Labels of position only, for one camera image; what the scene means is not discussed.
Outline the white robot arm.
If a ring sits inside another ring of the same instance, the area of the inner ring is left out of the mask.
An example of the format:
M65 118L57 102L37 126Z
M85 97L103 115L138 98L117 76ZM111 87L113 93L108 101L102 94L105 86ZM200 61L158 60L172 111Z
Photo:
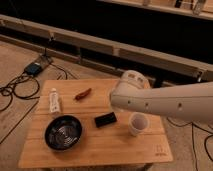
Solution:
M127 70L109 99L113 108L213 124L213 82L149 88L143 74Z

